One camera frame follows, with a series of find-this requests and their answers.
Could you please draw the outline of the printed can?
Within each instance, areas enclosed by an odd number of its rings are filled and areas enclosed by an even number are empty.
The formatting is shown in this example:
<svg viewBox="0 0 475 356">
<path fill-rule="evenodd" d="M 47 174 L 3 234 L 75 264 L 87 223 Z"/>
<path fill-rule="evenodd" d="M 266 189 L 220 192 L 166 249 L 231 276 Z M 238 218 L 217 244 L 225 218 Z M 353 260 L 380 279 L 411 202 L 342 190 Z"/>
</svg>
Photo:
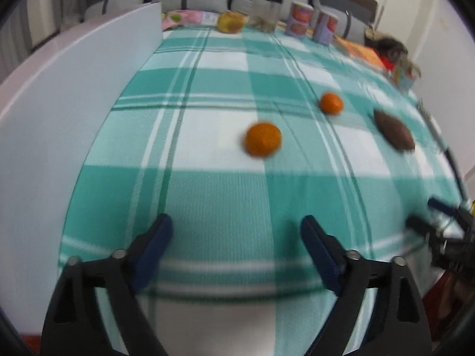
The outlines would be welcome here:
<svg viewBox="0 0 475 356">
<path fill-rule="evenodd" d="M 337 16 L 325 10 L 321 10 L 316 19 L 312 41 L 328 46 L 333 41 L 337 24 Z"/>
<path fill-rule="evenodd" d="M 293 2 L 286 21 L 285 34 L 299 39 L 303 38 L 309 29 L 313 14 L 314 8 L 311 5 Z"/>
</svg>

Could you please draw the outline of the orange tangerine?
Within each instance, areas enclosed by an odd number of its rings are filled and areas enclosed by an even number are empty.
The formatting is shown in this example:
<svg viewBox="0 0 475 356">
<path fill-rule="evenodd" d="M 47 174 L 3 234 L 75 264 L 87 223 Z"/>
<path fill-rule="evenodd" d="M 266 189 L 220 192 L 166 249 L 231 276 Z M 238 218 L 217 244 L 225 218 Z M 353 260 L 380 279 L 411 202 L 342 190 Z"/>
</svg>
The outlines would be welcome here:
<svg viewBox="0 0 475 356">
<path fill-rule="evenodd" d="M 276 153 L 282 145 L 280 129 L 269 122 L 259 122 L 247 130 L 244 148 L 253 157 L 267 158 Z"/>
<path fill-rule="evenodd" d="M 339 115 L 344 110 L 345 103 L 337 93 L 324 93 L 320 97 L 319 108 L 327 115 Z"/>
</svg>

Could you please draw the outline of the right printed can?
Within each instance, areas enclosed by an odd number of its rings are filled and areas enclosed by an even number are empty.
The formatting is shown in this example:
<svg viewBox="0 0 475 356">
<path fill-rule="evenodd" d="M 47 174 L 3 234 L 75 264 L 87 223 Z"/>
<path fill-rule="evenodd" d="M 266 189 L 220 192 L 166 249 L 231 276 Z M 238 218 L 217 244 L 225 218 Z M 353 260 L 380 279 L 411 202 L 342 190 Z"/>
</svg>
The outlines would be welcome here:
<svg viewBox="0 0 475 356">
<path fill-rule="evenodd" d="M 333 41 L 337 24 L 337 16 L 325 10 L 321 10 L 316 19 L 312 41 L 328 46 Z"/>
</svg>

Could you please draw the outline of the pink packet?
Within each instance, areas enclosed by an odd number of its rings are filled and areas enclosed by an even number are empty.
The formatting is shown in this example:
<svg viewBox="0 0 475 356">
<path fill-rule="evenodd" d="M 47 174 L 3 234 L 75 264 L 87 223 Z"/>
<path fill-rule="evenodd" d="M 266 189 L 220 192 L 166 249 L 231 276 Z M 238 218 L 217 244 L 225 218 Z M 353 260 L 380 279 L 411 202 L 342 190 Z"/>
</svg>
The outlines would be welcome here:
<svg viewBox="0 0 475 356">
<path fill-rule="evenodd" d="M 172 10 L 162 15 L 162 30 L 168 31 L 176 27 L 215 26 L 218 13 L 202 10 Z"/>
</svg>

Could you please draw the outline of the yellow fruit in bag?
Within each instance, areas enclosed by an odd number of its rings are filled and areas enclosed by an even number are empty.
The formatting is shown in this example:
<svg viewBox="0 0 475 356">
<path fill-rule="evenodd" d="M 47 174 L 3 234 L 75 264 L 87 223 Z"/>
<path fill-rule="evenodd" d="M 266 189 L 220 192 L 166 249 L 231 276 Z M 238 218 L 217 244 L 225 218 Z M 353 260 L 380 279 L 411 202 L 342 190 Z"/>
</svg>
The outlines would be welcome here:
<svg viewBox="0 0 475 356">
<path fill-rule="evenodd" d="M 248 18 L 246 15 L 228 10 L 219 16 L 217 20 L 217 30 L 220 33 L 235 35 L 242 31 L 247 21 Z"/>
</svg>

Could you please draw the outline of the left printed can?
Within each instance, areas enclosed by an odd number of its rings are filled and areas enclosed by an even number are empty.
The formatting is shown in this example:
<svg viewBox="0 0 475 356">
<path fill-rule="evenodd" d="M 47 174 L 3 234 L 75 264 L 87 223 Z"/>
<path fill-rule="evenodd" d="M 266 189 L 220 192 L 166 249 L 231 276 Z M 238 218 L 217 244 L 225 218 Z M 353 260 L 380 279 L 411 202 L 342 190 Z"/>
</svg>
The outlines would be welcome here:
<svg viewBox="0 0 475 356">
<path fill-rule="evenodd" d="M 299 39 L 303 38 L 309 29 L 313 14 L 314 8 L 311 5 L 293 2 L 286 21 L 285 34 Z"/>
</svg>

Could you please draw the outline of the clear glass jar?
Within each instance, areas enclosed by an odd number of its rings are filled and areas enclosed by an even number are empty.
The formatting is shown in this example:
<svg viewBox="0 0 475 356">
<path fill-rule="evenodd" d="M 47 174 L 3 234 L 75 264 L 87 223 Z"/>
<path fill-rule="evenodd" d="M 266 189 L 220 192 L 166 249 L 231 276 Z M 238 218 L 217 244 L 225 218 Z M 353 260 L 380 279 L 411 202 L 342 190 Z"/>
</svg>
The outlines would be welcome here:
<svg viewBox="0 0 475 356">
<path fill-rule="evenodd" d="M 283 0 L 253 0 L 247 26 L 273 34 L 279 22 Z"/>
</svg>

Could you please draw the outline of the small printed box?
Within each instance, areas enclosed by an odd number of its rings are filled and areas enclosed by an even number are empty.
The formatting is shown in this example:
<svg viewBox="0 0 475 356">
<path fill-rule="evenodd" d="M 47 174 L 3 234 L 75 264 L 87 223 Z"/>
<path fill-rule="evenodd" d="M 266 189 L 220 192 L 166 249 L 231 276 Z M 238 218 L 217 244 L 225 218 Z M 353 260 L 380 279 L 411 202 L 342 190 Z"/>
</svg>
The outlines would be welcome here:
<svg viewBox="0 0 475 356">
<path fill-rule="evenodd" d="M 395 63 L 394 69 L 390 73 L 390 81 L 395 87 L 407 93 L 414 85 L 415 81 L 422 78 L 420 67 L 411 61 L 407 55 L 402 55 Z"/>
</svg>

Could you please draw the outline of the orange book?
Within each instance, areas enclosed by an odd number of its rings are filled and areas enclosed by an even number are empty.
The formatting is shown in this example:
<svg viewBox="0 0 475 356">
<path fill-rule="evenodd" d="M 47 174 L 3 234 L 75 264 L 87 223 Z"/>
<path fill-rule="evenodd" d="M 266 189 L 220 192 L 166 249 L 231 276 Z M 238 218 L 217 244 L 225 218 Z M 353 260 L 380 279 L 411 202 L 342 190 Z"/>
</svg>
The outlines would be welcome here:
<svg viewBox="0 0 475 356">
<path fill-rule="evenodd" d="M 334 35 L 332 44 L 334 48 L 350 57 L 350 59 L 356 60 L 369 68 L 373 68 L 375 71 L 387 70 L 386 66 L 373 48 L 348 41 L 347 39 L 343 39 L 337 35 Z"/>
</svg>

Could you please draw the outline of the dark plush toy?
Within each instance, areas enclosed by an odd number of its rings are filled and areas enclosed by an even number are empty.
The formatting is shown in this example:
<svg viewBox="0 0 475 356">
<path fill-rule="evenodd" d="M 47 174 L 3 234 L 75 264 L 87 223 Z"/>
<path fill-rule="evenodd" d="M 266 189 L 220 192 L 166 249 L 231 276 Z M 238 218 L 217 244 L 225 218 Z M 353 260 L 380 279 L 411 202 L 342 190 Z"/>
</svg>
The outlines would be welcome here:
<svg viewBox="0 0 475 356">
<path fill-rule="evenodd" d="M 406 46 L 391 35 L 369 26 L 365 29 L 365 46 L 372 48 L 388 71 L 393 71 L 402 56 L 407 56 Z"/>
</svg>

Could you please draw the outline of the brown sweet potato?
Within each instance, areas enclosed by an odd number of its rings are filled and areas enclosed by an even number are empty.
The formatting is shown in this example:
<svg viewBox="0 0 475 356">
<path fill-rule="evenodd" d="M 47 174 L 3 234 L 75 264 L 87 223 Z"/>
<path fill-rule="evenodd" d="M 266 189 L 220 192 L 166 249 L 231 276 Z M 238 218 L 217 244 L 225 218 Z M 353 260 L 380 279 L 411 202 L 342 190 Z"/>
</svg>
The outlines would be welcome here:
<svg viewBox="0 0 475 356">
<path fill-rule="evenodd" d="M 381 135 L 398 152 L 415 150 L 412 133 L 401 120 L 380 109 L 373 111 L 373 119 Z"/>
</svg>

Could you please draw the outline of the teal white plaid tablecloth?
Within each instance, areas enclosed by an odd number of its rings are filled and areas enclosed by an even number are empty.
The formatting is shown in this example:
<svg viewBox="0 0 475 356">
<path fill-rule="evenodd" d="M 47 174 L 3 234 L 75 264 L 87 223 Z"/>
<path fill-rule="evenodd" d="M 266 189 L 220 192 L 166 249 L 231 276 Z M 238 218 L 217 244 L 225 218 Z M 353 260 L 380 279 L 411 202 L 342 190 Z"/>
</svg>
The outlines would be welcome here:
<svg viewBox="0 0 475 356">
<path fill-rule="evenodd" d="M 324 93 L 344 101 L 339 115 L 320 110 Z M 375 109 L 407 126 L 414 151 L 386 141 Z M 244 148 L 259 122 L 282 133 L 267 158 Z M 309 39 L 183 27 L 164 34 L 96 136 L 60 261 L 104 258 L 167 213 L 172 241 L 138 298 L 167 352 L 303 355 L 335 301 L 301 241 L 303 217 L 368 259 L 403 255 L 425 291 L 431 256 L 404 222 L 435 220 L 432 196 L 460 203 L 413 94 Z"/>
</svg>

